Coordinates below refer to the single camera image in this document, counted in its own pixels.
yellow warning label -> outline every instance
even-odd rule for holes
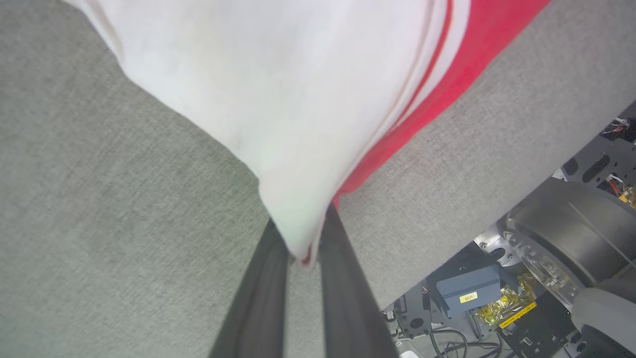
[[[469,294],[465,294],[463,296],[460,296],[459,297],[459,302],[466,303],[466,302],[472,301],[474,299],[477,299],[477,291],[469,293]]]
[[[523,316],[524,314],[532,311],[533,308],[535,308],[537,306],[537,304],[535,302],[530,303],[529,305],[527,305],[524,309],[522,309],[521,311],[515,313],[514,316],[510,317],[509,319],[505,320],[502,324],[499,325],[499,327],[501,327],[502,329],[506,328],[507,326],[510,326],[510,323],[516,321],[519,319],[519,317]]]

white and red fabric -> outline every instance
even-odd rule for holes
[[[311,264],[334,197],[453,103],[548,1],[69,2],[133,82],[247,165],[289,251]]]

white cloth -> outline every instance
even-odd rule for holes
[[[86,14],[133,82],[247,164],[288,249],[299,259],[311,251],[312,262],[317,250],[309,248],[334,194],[415,96],[448,4],[69,2]],[[453,2],[448,65],[469,2]]]

yellow label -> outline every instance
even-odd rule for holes
[[[459,302],[466,303],[466,302],[472,301],[474,299],[477,299],[477,292],[476,291],[473,292],[473,293],[465,294],[465,295],[459,297]]]
[[[505,320],[504,323],[500,324],[499,327],[501,327],[502,329],[506,328],[507,326],[510,326],[510,323],[516,321],[519,319],[519,317],[523,316],[524,314],[532,311],[533,308],[535,308],[537,306],[537,304],[535,302],[530,303],[529,305],[527,305],[524,309],[522,309],[521,311],[515,313],[514,316],[510,317],[509,319]]]

red cloth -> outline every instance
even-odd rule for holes
[[[384,136],[364,156],[340,187],[334,198],[336,205],[341,194],[356,190],[417,131],[455,102],[490,61],[512,42],[548,2],[549,0],[473,0],[464,40],[440,83],[399,127]]]

